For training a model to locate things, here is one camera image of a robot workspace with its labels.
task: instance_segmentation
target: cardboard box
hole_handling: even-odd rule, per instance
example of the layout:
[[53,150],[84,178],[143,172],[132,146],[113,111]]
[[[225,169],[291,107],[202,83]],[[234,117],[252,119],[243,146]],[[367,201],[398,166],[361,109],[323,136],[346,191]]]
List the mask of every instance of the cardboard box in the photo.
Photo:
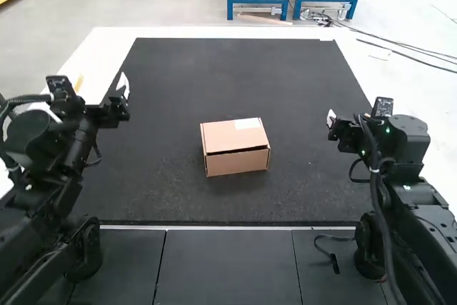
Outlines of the cardboard box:
[[200,124],[206,176],[268,169],[270,145],[260,118]]

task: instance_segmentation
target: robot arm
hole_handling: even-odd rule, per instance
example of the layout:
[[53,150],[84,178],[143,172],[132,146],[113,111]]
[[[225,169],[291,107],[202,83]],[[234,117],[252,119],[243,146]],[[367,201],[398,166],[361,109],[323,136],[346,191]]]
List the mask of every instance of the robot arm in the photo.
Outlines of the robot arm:
[[392,116],[377,98],[371,115],[329,113],[328,139],[357,154],[370,171],[374,211],[356,228],[354,261],[366,278],[387,276],[398,304],[456,304],[457,226],[443,197],[419,176],[430,143],[427,125]]
[[[0,304],[34,304],[60,276],[87,279],[102,262],[98,219],[68,216],[83,170],[100,161],[88,162],[92,149],[101,158],[98,130],[129,120],[126,87],[114,87],[100,104],[87,105],[65,76],[48,76],[46,82],[50,94],[15,99],[45,99],[52,115],[42,109],[19,114],[1,145],[15,175],[10,171],[14,187],[0,199]],[[2,107],[0,119],[11,104],[10,99]]]

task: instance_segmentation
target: black panel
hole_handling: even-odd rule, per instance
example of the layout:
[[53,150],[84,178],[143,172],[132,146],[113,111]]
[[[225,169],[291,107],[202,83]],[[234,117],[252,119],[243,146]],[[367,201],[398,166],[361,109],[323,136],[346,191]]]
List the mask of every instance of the black panel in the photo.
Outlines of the black panel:
[[165,231],[101,230],[104,263],[69,305],[151,305]]
[[169,231],[155,305],[301,305],[290,231]]
[[[370,106],[333,41],[137,39],[121,70],[131,120],[99,134],[76,210],[150,223],[358,221],[369,191],[326,139],[328,109]],[[206,178],[199,124],[260,116],[266,172]]]
[[336,254],[339,275],[333,272],[328,258],[314,248],[316,235],[351,237],[353,231],[303,230],[292,231],[292,234],[304,304],[386,305],[381,285],[363,278],[354,266],[355,241],[318,242],[325,250]]

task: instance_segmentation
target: white label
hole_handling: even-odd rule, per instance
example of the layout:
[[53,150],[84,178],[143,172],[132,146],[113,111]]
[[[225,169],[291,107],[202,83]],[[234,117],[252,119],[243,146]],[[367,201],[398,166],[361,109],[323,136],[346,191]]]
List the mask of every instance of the white label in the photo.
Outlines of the white label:
[[247,118],[247,119],[237,119],[235,120],[235,129],[252,129],[260,128],[260,121],[258,118]]

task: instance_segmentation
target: black cable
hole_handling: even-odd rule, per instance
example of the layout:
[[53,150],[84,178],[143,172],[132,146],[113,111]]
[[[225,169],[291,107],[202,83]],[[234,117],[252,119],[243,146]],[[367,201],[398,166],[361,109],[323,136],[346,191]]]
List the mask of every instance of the black cable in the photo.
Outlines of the black cable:
[[356,184],[369,184],[370,179],[353,179],[353,177],[352,177],[354,168],[356,168],[356,166],[362,161],[363,161],[362,159],[357,159],[352,163],[351,167],[349,167],[349,179],[352,182],[355,182]]
[[332,264],[333,270],[335,271],[335,274],[340,274],[340,269],[338,266],[338,261],[336,260],[336,255],[329,253],[327,250],[325,250],[324,248],[319,246],[317,244],[317,241],[319,239],[330,239],[332,241],[337,241],[337,242],[350,242],[350,241],[355,241],[356,237],[355,236],[354,237],[338,237],[338,236],[332,236],[332,235],[326,235],[326,234],[317,235],[316,237],[314,237],[314,247],[319,252],[321,252],[322,254],[324,254],[325,256],[327,256],[330,259],[330,262]]
[[[0,107],[6,106],[6,103],[7,103],[7,101],[6,101],[5,97],[3,96],[3,94],[0,93]],[[14,111],[11,111],[8,116],[9,116],[9,118],[11,118],[11,120],[13,120],[17,117],[17,113]]]
[[17,96],[6,100],[6,103],[4,103],[4,106],[0,112],[0,158],[4,161],[5,166],[8,169],[8,177],[14,182],[14,184],[19,183],[19,180],[22,177],[22,170],[19,164],[14,161],[3,149],[3,125],[5,119],[16,106],[53,100],[54,96],[50,94],[32,94],[26,96]]
[[101,160],[103,159],[103,156],[101,155],[101,152],[100,152],[100,150],[99,150],[99,146],[97,145],[97,142],[96,142],[96,141],[95,141],[94,145],[92,146],[92,148],[94,148],[95,155],[97,156],[98,159],[95,160],[95,161],[86,163],[86,168],[87,168],[87,167],[96,166],[96,165],[99,164],[99,163],[101,162]]
[[426,66],[429,66],[429,67],[433,67],[433,68],[441,69],[443,71],[448,71],[450,73],[457,74],[457,71],[454,71],[453,69],[447,69],[447,68],[444,68],[444,67],[441,67],[441,66],[436,66],[435,64],[430,64],[430,63],[422,61],[420,59],[416,59],[415,57],[406,55],[406,54],[404,54],[404,53],[402,53],[400,51],[393,50],[393,49],[390,49],[390,48],[386,48],[385,46],[380,46],[379,44],[376,44],[376,43],[373,43],[373,42],[364,41],[363,39],[357,39],[357,41],[365,43],[365,44],[369,44],[371,46],[377,46],[378,48],[388,49],[388,50],[392,51],[395,54],[398,54],[400,56],[406,57],[407,59],[413,60],[413,61],[418,62],[420,64],[425,64]]
[[395,269],[393,267],[393,256],[392,256],[392,238],[391,233],[386,221],[384,218],[381,206],[379,205],[378,198],[378,178],[379,178],[379,156],[378,149],[376,148],[376,141],[373,134],[371,133],[368,124],[365,121],[362,121],[361,115],[358,115],[359,124],[361,125],[362,131],[365,137],[368,139],[368,142],[371,146],[371,165],[370,165],[370,193],[371,193],[371,203],[373,205],[374,214],[376,217],[376,222],[379,226],[379,231],[383,239],[383,255],[384,255],[384,264],[386,267],[386,272],[388,274],[389,286],[391,288],[393,297],[395,298],[398,305],[406,305],[403,294],[400,292],[400,289],[397,284]]
[[[414,50],[414,51],[420,50],[420,51],[418,51],[418,52],[420,52],[421,54],[430,53],[430,54],[441,55],[441,56],[444,56],[444,57],[448,57],[448,58],[450,58],[450,59],[455,59],[455,60],[457,60],[457,56],[452,56],[452,55],[443,54],[443,53],[440,53],[440,52],[437,52],[437,51],[427,50],[427,49],[421,48],[421,47],[419,47],[419,46],[413,46],[412,44],[407,44],[407,43],[403,43],[403,42],[393,41],[393,40],[391,40],[391,39],[386,39],[386,38],[384,38],[384,37],[382,37],[382,36],[378,36],[378,35],[375,35],[375,34],[370,34],[370,33],[368,33],[368,32],[362,31],[362,30],[360,30],[360,29],[353,28],[353,27],[351,27],[351,26],[349,26],[349,25],[346,25],[346,24],[344,24],[344,23],[341,23],[340,21],[337,21],[337,20],[331,18],[331,17],[330,17],[329,15],[327,15],[327,14],[322,14],[322,13],[318,13],[318,12],[314,12],[313,14],[314,14],[314,15],[320,15],[321,18],[322,18],[322,17],[325,17],[328,21],[332,21],[333,23],[337,23],[337,24],[339,24],[340,26],[344,26],[345,28],[348,28],[348,29],[350,29],[351,31],[355,31],[355,32],[358,32],[358,33],[360,33],[360,34],[363,34],[363,35],[367,35],[367,36],[373,37],[373,38],[375,38],[375,39],[380,39],[380,40],[386,41],[386,42],[388,42],[388,43],[396,44],[396,45],[402,46],[402,47],[407,48],[407,49],[410,49],[410,50]],[[435,58],[437,58],[437,59],[441,59],[441,58],[439,58],[439,57],[437,57],[437,56],[430,55],[430,54],[425,54],[425,55],[429,55],[429,56],[435,57]],[[449,62],[449,63],[451,63],[451,64],[454,64],[454,62],[451,62],[451,61],[446,60],[446,59],[441,59],[441,60],[444,60],[444,61],[447,61],[447,62]]]

